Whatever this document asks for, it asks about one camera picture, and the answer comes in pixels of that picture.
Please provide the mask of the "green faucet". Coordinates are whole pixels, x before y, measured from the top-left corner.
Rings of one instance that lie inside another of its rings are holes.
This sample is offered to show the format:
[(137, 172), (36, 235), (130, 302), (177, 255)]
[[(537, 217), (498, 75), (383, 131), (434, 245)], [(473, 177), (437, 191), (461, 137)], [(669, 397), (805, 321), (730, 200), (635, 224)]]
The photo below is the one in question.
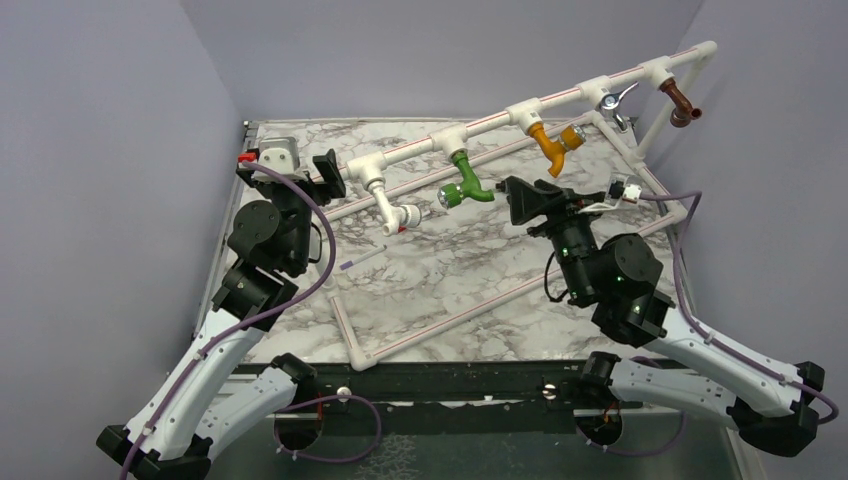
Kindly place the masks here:
[(459, 206), (465, 200), (488, 203), (495, 200), (494, 191), (484, 189), (479, 177), (474, 172), (466, 150), (454, 152), (451, 157), (453, 166), (459, 171), (461, 181), (441, 186), (437, 192), (437, 199), (445, 209)]

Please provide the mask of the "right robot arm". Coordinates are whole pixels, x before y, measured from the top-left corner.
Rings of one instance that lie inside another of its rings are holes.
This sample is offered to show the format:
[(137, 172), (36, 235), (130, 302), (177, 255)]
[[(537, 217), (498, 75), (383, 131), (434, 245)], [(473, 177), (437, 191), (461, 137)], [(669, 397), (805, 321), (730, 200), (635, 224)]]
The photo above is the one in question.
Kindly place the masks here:
[(813, 401), (825, 377), (819, 365), (771, 359), (695, 318), (683, 294), (659, 290), (663, 265), (641, 234), (596, 241), (594, 220), (646, 199), (641, 186), (614, 180), (604, 191), (581, 194), (510, 176), (497, 189), (512, 224), (550, 241), (550, 262), (566, 284), (562, 301), (591, 308), (592, 322), (609, 339), (681, 365), (674, 372), (595, 352), (576, 383), (585, 404), (644, 402), (698, 415), (781, 457), (798, 455), (816, 438), (821, 419)]

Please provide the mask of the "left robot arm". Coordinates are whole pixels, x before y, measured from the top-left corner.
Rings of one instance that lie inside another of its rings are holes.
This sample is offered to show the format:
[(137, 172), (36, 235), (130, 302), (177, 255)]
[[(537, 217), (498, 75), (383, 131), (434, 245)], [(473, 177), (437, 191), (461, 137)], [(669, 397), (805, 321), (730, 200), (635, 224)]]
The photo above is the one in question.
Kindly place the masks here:
[(281, 147), (239, 156), (238, 177), (260, 194), (242, 207), (227, 244), (236, 262), (212, 299), (220, 320), (203, 324), (157, 393), (127, 423), (107, 426), (98, 447), (119, 464), (122, 478), (202, 479), (213, 460), (271, 413), (298, 411), (318, 399), (315, 369), (297, 356), (275, 357), (249, 385), (223, 402), (217, 395), (245, 355), (281, 314), (311, 289), (296, 279), (310, 265), (330, 278), (335, 234), (322, 207), (346, 194), (334, 151), (312, 159), (318, 177), (299, 169)]

